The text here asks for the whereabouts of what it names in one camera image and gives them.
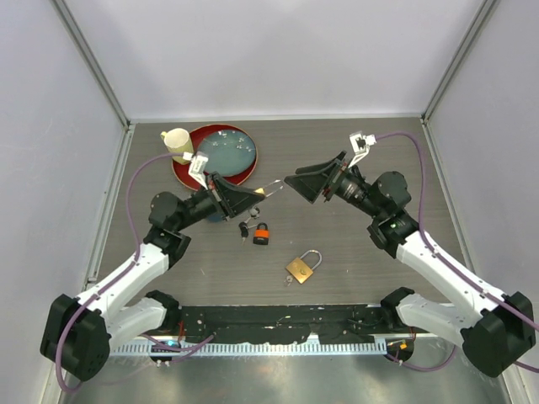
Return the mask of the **small brass padlock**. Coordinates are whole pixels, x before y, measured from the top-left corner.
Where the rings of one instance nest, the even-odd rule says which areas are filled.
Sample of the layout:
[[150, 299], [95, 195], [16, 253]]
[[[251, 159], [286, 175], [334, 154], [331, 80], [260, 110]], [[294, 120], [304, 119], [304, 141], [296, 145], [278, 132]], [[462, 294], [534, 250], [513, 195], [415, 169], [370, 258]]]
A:
[[284, 181], [282, 179], [276, 179], [258, 189], [255, 189], [256, 194], [262, 195], [265, 199], [269, 198], [273, 194], [276, 194], [284, 188]]

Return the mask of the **black-headed key bunch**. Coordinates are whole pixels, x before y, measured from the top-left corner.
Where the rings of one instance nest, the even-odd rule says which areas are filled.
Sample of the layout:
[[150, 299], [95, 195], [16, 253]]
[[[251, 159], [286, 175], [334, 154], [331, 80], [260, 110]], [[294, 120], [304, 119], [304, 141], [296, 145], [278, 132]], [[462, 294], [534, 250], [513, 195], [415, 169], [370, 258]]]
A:
[[240, 231], [240, 237], [242, 239], [242, 243], [245, 243], [245, 241], [247, 240], [249, 236], [249, 229], [250, 229], [249, 223], [247, 221], [242, 221], [238, 224], [238, 228]]

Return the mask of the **orange black padlock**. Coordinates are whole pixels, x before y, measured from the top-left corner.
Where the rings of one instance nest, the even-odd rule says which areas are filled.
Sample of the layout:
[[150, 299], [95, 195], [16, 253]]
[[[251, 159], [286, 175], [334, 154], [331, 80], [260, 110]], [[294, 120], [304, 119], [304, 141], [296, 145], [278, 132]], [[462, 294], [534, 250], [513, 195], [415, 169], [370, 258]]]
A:
[[268, 245], [270, 241], [269, 233], [270, 231], [268, 225], [264, 222], [259, 223], [254, 230], [253, 244], [260, 246]]

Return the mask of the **keys with grey charm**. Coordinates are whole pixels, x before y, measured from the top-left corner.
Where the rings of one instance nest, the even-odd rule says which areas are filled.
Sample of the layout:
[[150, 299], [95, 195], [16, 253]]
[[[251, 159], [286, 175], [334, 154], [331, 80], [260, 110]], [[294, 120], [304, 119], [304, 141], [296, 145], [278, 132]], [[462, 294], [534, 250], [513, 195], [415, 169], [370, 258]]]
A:
[[248, 213], [249, 213], [249, 218], [248, 218], [249, 221], [258, 219], [260, 216], [260, 208], [258, 206], [254, 206], [253, 208], [249, 210]]

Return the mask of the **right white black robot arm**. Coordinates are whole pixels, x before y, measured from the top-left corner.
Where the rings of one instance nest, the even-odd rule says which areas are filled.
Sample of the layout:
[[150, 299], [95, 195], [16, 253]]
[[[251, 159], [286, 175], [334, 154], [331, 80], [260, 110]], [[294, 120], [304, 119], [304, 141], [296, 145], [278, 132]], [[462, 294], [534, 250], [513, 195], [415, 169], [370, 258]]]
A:
[[310, 203], [337, 196], [366, 213], [370, 238], [379, 249], [428, 280], [450, 303], [425, 299], [401, 287], [381, 302], [380, 320], [389, 332], [414, 327], [460, 348], [476, 369], [501, 375], [536, 345], [537, 324], [530, 300], [507, 295], [471, 273], [435, 242], [405, 209], [411, 200], [405, 177], [384, 172], [368, 183], [344, 155], [301, 167], [285, 182]]

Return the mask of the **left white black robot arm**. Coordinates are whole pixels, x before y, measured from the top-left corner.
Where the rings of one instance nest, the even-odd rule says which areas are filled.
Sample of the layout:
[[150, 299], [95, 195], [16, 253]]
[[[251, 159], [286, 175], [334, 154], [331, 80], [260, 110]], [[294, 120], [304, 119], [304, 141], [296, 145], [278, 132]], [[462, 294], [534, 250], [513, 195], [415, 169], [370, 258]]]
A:
[[129, 301], [184, 256], [191, 241], [185, 229], [212, 215], [232, 219], [266, 197], [263, 191], [235, 185], [218, 173], [206, 181], [188, 199], [170, 192], [156, 194], [148, 216], [150, 229], [136, 239], [131, 256], [95, 286], [75, 297], [62, 294], [53, 300], [40, 353], [54, 363], [64, 391], [69, 388], [63, 373], [81, 382], [91, 380], [122, 344], [151, 330], [173, 334], [180, 314], [174, 298], [153, 291], [133, 306]]

